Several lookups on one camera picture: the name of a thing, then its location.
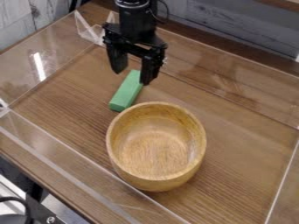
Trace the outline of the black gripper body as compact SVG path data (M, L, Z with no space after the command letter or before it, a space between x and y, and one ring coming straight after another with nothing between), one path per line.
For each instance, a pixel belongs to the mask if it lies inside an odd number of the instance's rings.
M160 0L115 0L119 22L103 24L104 43L111 59L124 59L128 54L139 58L162 59L167 44L156 35L158 2Z

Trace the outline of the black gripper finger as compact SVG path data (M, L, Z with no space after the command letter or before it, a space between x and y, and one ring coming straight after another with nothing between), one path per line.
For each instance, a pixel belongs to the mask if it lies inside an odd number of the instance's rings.
M143 57L140 82L144 85L148 85L151 81L158 77L162 65L163 65L163 57L160 55Z
M127 52L118 45L107 44L107 56L114 72L120 74L128 64Z

